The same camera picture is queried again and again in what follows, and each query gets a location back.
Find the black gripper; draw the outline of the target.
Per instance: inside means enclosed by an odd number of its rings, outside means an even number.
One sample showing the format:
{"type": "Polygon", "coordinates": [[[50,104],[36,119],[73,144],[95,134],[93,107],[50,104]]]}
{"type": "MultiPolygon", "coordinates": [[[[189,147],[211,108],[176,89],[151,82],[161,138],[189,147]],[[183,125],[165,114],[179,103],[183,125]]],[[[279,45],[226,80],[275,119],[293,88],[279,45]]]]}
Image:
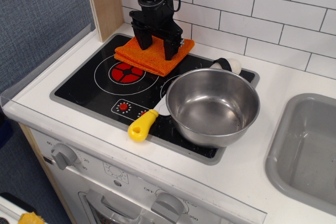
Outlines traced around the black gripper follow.
{"type": "Polygon", "coordinates": [[[142,7],[129,13],[133,32],[142,50],[148,49],[152,37],[163,40],[165,60],[171,60],[183,44],[183,30],[173,19],[171,5],[163,3],[159,7],[142,7]]]}

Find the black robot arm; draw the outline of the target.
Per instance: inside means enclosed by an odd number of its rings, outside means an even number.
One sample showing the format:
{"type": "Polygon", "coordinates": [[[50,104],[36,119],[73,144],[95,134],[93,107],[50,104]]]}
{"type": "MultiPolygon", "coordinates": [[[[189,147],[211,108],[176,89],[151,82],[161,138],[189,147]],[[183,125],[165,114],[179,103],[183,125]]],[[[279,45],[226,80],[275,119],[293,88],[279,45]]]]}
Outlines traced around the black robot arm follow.
{"type": "Polygon", "coordinates": [[[131,11],[134,35],[142,50],[148,49],[153,37],[163,40],[166,60],[171,60],[183,44],[182,28],[175,23],[173,15],[181,8],[174,9],[173,0],[138,0],[141,10],[131,11]]]}

